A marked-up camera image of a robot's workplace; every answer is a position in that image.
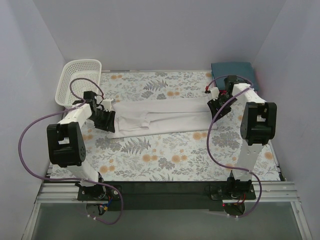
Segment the white t shirt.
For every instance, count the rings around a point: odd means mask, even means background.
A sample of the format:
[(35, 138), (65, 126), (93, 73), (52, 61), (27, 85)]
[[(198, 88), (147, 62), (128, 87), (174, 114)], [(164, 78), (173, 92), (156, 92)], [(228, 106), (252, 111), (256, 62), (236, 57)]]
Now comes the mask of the white t shirt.
[(109, 139), (207, 131), (212, 114), (205, 97), (122, 101), (114, 106)]

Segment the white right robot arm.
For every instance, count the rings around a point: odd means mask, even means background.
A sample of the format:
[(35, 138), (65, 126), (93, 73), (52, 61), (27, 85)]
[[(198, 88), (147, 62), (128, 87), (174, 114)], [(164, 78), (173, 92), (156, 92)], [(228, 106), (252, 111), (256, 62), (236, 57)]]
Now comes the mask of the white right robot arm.
[(263, 147), (273, 139), (276, 133), (277, 105), (267, 102), (255, 91), (254, 84), (238, 75), (221, 76), (224, 93), (218, 87), (212, 87), (212, 80), (205, 87), (205, 94), (211, 99), (207, 102), (212, 115), (210, 125), (231, 111), (231, 106), (238, 101), (244, 106), (240, 124), (242, 145), (236, 166), (231, 166), (230, 176), (223, 190), (232, 199), (251, 191), (254, 166)]

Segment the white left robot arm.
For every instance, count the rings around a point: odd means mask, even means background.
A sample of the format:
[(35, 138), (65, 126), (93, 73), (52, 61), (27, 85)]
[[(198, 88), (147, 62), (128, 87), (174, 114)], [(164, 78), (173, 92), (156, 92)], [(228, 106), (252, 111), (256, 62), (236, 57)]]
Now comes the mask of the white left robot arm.
[(90, 187), (89, 194), (95, 200), (106, 196), (106, 187), (101, 184), (102, 177), (87, 161), (86, 146), (81, 131), (87, 120), (93, 122), (96, 129), (114, 133), (115, 115), (114, 99), (97, 101), (93, 91), (83, 93), (83, 98), (73, 102), (66, 116), (46, 129), (49, 160), (53, 165), (66, 168), (83, 187)]

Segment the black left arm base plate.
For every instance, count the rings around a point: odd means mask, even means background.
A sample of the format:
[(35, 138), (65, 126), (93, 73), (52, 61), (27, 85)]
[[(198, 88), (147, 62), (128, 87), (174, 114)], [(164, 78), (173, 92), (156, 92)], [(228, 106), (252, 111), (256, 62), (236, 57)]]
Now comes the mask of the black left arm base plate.
[(102, 186), (99, 184), (89, 184), (82, 186), (80, 183), (75, 184), (78, 187), (78, 201), (102, 201), (115, 198), (120, 199), (119, 194), (113, 188)]

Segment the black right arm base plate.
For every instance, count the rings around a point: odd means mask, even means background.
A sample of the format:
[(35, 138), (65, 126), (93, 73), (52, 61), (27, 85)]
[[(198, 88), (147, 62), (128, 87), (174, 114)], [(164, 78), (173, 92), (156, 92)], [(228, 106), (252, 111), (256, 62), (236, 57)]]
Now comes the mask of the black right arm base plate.
[(214, 181), (208, 187), (208, 194), (212, 200), (255, 200), (256, 193), (252, 181), (227, 180)]

